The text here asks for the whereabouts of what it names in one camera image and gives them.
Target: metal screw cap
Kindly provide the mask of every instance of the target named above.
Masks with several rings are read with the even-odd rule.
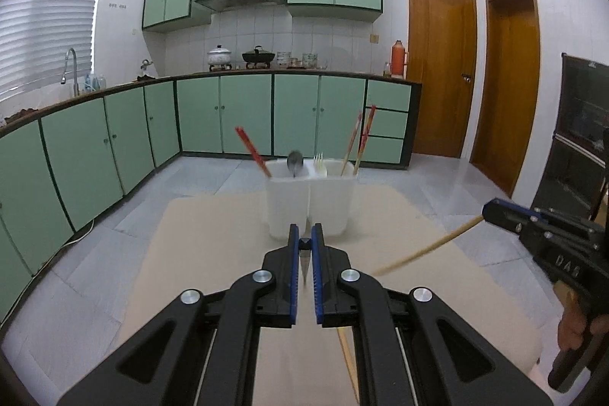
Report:
[[[256,282],[268,282],[273,278],[273,274],[271,274],[268,270],[257,270],[252,275],[252,279]]]
[[[433,295],[434,294],[426,287],[418,287],[415,289],[415,292],[412,293],[412,296],[421,303],[427,303]]]
[[[180,300],[185,305],[192,305],[201,299],[201,293],[196,289],[188,289],[180,295]]]
[[[340,273],[340,278],[342,280],[346,280],[347,282],[355,282],[359,279],[359,272],[355,269],[348,268]]]

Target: tiled floor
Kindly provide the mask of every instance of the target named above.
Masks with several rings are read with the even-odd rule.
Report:
[[[505,197],[473,166],[458,159],[413,156],[409,170],[360,170],[361,183],[389,184],[443,230],[479,215]],[[63,257],[26,300],[2,342],[8,361],[42,405],[60,395],[111,350],[148,243],[170,200],[179,196],[264,189],[252,161],[179,158],[105,217]],[[456,244],[519,303],[542,329],[547,366],[555,355],[561,306],[552,286],[518,239],[479,224]],[[567,404],[561,398],[556,404]]]

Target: electrical cord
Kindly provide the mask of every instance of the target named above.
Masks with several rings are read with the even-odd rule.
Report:
[[[40,270],[38,272],[36,272],[35,275],[32,276],[32,278],[30,279],[30,282],[27,283],[27,285],[23,288],[23,291],[20,293],[19,298],[17,298],[17,300],[13,303],[13,306],[11,306],[10,310],[8,311],[7,316],[0,323],[0,331],[2,329],[4,329],[5,324],[8,322],[8,320],[11,317],[11,315],[13,315],[14,311],[19,306],[20,301],[23,299],[23,295],[25,295],[26,291],[34,283],[34,281],[37,281],[40,278],[40,274],[42,274],[44,272],[45,268],[51,263],[51,260],[53,260],[57,256],[57,254],[59,254],[59,252],[64,250],[66,247],[70,247],[71,245],[75,245],[75,244],[83,241],[84,238],[86,238],[87,236],[90,235],[91,231],[93,230],[93,226],[94,225],[95,225],[95,219],[93,219],[91,221],[91,227],[89,228],[89,230],[85,234],[83,234],[83,236],[81,236],[77,240],[73,240],[73,241],[70,241],[69,243],[66,243],[65,245],[62,245],[59,248],[59,250],[57,250],[53,254],[53,256],[45,262],[45,264],[40,268]]]

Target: human hand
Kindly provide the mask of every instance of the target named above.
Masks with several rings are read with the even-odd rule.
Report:
[[[563,318],[558,324],[558,347],[561,351],[578,349],[583,342],[586,330],[586,316],[573,298],[567,299]],[[590,333],[593,335],[609,332],[609,315],[600,315],[592,320]]]

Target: drawer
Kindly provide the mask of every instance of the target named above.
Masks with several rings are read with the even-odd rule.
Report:
[[[368,114],[370,114],[370,109],[366,109],[366,121],[368,120]],[[370,128],[370,134],[403,140],[406,134],[407,120],[407,112],[380,111],[377,109],[375,120],[372,121],[372,127]]]
[[[389,81],[368,80],[366,105],[407,111],[410,105],[410,85]]]
[[[399,164],[402,156],[404,140],[396,138],[368,137],[366,150],[362,160],[366,162],[384,162],[386,164]]]

